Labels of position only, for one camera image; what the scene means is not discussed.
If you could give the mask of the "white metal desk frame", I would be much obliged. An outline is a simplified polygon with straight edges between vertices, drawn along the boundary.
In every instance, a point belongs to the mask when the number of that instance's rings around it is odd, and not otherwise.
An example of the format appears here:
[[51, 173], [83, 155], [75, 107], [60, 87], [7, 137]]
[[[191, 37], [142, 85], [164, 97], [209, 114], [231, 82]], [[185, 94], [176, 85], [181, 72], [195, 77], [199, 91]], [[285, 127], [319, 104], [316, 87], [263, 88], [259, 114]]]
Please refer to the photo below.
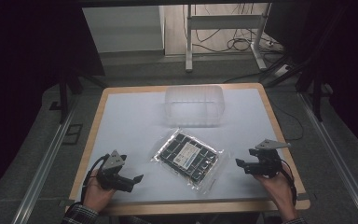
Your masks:
[[261, 71], [267, 69], [261, 41], [271, 3], [187, 5], [183, 7], [186, 71], [198, 53], [250, 52]]

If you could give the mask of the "white power strip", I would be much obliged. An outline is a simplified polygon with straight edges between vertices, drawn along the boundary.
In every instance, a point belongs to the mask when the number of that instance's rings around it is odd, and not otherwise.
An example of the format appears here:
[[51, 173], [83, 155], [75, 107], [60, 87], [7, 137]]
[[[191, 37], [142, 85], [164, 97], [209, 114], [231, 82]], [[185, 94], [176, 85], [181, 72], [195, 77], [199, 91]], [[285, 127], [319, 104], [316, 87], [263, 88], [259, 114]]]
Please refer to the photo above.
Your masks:
[[279, 68], [279, 69], [275, 72], [275, 76], [276, 76], [276, 77], [281, 77], [282, 75], [284, 75], [285, 73], [287, 73], [290, 69], [291, 69], [291, 66], [290, 66], [290, 65], [284, 64], [281, 68]]

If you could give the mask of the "clear plastic storage box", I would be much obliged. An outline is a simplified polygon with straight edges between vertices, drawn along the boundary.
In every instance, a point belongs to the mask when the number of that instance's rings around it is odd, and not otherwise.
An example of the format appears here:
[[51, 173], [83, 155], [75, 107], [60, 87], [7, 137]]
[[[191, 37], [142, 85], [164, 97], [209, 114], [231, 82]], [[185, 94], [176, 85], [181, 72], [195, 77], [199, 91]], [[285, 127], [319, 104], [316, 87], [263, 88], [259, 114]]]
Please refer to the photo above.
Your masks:
[[217, 85], [172, 86], [165, 92], [167, 123], [176, 127], [213, 127], [225, 111], [224, 93]]

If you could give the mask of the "person's right hand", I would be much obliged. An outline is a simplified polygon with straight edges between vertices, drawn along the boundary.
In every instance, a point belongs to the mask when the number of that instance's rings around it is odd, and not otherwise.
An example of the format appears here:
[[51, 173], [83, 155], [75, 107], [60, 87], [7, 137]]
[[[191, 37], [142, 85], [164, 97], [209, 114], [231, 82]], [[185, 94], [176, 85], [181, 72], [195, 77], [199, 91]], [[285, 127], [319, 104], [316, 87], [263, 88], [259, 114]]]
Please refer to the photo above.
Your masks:
[[270, 199], [275, 203], [283, 223], [299, 218], [299, 214], [292, 201], [292, 191], [287, 178], [283, 174], [277, 174], [273, 178], [255, 175], [255, 179], [260, 182]]

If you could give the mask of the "white cabinet panel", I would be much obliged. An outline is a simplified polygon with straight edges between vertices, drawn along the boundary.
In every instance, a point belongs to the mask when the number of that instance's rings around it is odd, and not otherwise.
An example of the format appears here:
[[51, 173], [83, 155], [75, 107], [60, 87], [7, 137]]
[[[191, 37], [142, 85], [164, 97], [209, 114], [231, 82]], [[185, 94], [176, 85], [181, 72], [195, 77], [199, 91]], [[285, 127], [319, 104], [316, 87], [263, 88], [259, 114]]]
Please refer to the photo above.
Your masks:
[[100, 53], [164, 49], [164, 12], [149, 7], [84, 7]]

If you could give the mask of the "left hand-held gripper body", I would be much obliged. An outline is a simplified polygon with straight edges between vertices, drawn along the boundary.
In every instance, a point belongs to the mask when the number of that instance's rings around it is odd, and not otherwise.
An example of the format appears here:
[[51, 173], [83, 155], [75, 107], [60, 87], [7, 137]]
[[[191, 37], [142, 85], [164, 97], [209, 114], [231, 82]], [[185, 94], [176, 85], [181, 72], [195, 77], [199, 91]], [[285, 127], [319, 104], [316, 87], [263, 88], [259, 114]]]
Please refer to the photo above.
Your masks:
[[119, 175], [125, 160], [126, 157], [120, 156], [116, 150], [107, 154], [107, 158], [103, 160], [97, 174], [97, 180], [103, 189], [132, 192], [135, 181]]

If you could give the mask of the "clear bag of dark packets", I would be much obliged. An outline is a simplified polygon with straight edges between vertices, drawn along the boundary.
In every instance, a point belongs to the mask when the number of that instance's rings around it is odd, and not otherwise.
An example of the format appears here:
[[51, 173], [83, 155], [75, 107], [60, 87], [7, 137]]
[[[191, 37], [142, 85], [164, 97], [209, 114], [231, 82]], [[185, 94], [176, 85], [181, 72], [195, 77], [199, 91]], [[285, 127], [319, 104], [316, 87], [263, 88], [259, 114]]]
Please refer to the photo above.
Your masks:
[[178, 128], [162, 139], [152, 160], [191, 189], [207, 194], [227, 160], [227, 153]]

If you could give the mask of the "black tripod stand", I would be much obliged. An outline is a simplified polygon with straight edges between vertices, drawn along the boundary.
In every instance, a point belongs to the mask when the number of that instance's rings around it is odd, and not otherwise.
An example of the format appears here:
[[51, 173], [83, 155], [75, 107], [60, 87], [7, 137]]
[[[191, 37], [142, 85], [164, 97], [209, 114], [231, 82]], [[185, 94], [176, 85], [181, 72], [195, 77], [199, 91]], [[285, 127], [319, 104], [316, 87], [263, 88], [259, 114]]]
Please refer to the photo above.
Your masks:
[[74, 95], [81, 94], [84, 90], [80, 78], [83, 77], [91, 83], [106, 89], [108, 85], [96, 76], [74, 66], [64, 66], [59, 70], [59, 93], [60, 103], [54, 103], [51, 108], [61, 111], [60, 124], [63, 124], [69, 117], [68, 91]]
[[296, 91], [313, 87], [312, 112], [321, 120], [322, 75], [319, 65], [323, 51], [336, 25], [335, 12], [321, 4], [307, 2], [273, 4], [268, 15], [266, 32], [278, 40], [295, 64], [288, 72], [264, 84], [272, 88], [299, 75]]

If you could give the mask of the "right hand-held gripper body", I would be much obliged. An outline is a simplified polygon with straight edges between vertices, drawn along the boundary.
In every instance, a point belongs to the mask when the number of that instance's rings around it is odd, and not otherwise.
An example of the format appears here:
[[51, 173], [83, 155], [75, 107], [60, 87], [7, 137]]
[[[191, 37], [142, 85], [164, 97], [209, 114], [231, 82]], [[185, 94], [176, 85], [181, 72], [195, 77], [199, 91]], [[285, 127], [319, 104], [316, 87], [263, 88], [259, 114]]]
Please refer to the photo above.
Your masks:
[[250, 148], [249, 153], [257, 157], [258, 162], [244, 162], [244, 172], [249, 175], [266, 175], [268, 178], [283, 172], [282, 159], [277, 151], [278, 148], [283, 147], [290, 147], [290, 144], [265, 139], [255, 148]]

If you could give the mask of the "person's left hand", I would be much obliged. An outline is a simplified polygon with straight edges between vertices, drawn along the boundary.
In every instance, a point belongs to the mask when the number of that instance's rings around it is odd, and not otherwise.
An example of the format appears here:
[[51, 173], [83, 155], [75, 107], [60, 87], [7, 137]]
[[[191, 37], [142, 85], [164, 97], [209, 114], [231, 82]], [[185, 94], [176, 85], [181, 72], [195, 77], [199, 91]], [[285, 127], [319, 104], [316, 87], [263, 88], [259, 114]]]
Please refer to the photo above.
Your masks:
[[96, 178], [97, 170], [93, 170], [89, 178], [86, 192], [83, 199], [83, 205], [95, 212], [101, 212], [111, 202], [114, 189], [103, 189]]

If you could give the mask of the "aluminium floor rail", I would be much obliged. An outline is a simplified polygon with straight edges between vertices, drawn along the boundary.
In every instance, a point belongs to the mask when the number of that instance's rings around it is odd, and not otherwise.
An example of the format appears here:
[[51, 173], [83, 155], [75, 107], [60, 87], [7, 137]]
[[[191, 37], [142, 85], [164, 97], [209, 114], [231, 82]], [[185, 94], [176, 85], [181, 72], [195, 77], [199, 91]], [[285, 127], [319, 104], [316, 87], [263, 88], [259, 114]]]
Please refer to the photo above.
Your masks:
[[297, 95], [299, 101], [302, 103], [303, 107], [305, 108], [307, 115], [310, 119], [310, 122], [314, 126], [316, 133], [318, 134], [319, 138], [321, 139], [325, 150], [327, 151], [332, 163], [334, 164], [338, 175], [340, 176], [341, 180], [345, 188], [347, 189], [348, 193], [351, 196], [352, 201], [354, 202], [357, 210], [358, 210], [358, 182], [355, 179], [354, 175], [350, 171], [347, 163], [343, 160], [340, 152], [338, 151], [337, 145], [331, 138], [329, 132], [326, 130], [324, 124], [318, 120], [318, 118], [314, 115], [312, 111], [312, 103], [310, 99], [306, 96], [305, 93], [299, 93]]
[[55, 161], [59, 148], [62, 144], [62, 140], [65, 137], [65, 133], [73, 119], [78, 101], [79, 99], [77, 97], [70, 101], [68, 115], [63, 120], [62, 124], [59, 125], [51, 143], [48, 145], [48, 149], [37, 167], [31, 184], [21, 200], [20, 206], [18, 207], [11, 224], [27, 224], [40, 192], [47, 180], [51, 166]]

